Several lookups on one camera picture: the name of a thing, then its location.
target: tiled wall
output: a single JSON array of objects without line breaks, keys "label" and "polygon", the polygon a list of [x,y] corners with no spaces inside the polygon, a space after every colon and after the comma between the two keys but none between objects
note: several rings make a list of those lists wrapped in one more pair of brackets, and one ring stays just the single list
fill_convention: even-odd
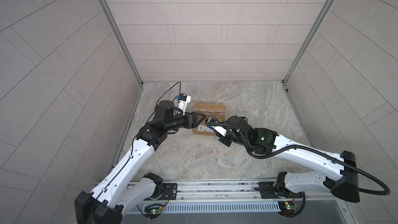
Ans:
[{"label": "tiled wall", "polygon": [[287,83],[316,147],[352,151],[390,187],[389,196],[360,193],[363,223],[398,223],[397,43],[398,0],[337,0]]},{"label": "tiled wall", "polygon": [[107,0],[144,81],[282,80],[325,0]]},{"label": "tiled wall", "polygon": [[0,0],[0,222],[72,223],[137,88],[96,0]]}]

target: stone-patterned surface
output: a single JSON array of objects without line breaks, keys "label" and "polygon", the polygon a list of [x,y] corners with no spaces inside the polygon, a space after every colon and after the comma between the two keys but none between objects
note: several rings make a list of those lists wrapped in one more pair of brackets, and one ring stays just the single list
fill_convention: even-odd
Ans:
[{"label": "stone-patterned surface", "polygon": [[[144,85],[122,154],[130,148],[133,137],[153,112],[158,98],[172,85]],[[178,90],[176,85],[162,99],[171,100]],[[181,92],[192,97],[187,111],[192,111],[197,102],[222,104],[226,107],[227,118],[245,116],[252,127],[265,127],[308,145],[280,82],[183,82]],[[238,144],[226,147],[215,136],[195,135],[192,130],[181,129],[167,137],[139,169],[134,180],[139,181],[148,172],[165,180],[177,180],[269,178],[282,171],[310,170],[281,158],[255,159]]]}]

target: beige tile wall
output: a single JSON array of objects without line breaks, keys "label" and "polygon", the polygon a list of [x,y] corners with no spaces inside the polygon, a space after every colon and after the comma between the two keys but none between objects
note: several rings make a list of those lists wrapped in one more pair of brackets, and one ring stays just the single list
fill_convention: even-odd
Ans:
[{"label": "beige tile wall", "polygon": [[0,0],[0,222],[72,224],[137,89],[97,0]]},{"label": "beige tile wall", "polygon": [[325,0],[107,2],[144,81],[235,81],[282,80]]},{"label": "beige tile wall", "polygon": [[[337,0],[287,83],[316,147],[356,155],[389,196],[360,193],[361,223],[398,223],[398,1]],[[363,176],[359,186],[381,189]]]}]

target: barcode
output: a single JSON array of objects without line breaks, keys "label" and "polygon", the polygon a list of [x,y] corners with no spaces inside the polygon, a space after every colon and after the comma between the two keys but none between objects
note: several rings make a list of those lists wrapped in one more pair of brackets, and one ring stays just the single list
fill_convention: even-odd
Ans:
[{"label": "barcode", "polygon": [[199,131],[199,132],[213,132],[213,130],[210,129],[209,127],[207,127],[207,126],[202,126],[202,125],[198,126],[198,131]]}]

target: robotic arm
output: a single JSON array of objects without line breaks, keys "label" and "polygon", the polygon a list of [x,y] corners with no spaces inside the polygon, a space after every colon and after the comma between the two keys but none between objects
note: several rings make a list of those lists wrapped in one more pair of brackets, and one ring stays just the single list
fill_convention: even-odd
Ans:
[{"label": "robotic arm", "polygon": [[[120,223],[123,214],[146,198],[159,199],[163,179],[148,173],[135,186],[126,189],[142,164],[157,150],[168,134],[179,128],[196,128],[206,118],[198,112],[185,112],[191,97],[176,97],[178,107],[172,101],[161,101],[155,107],[155,116],[147,122],[133,139],[132,146],[117,166],[90,193],[81,192],[75,200],[78,224]],[[252,128],[244,117],[232,116],[226,122],[210,118],[206,125],[215,130],[219,141],[230,146],[241,144],[248,154],[257,159],[272,156],[285,158],[309,167],[314,172],[293,174],[280,172],[276,183],[256,188],[270,197],[286,197],[302,191],[325,191],[349,202],[359,202],[359,192],[388,195],[390,189],[372,175],[356,168],[355,155],[324,152],[290,140],[266,128]],[[371,191],[358,187],[361,173],[377,182],[384,191]]]}]

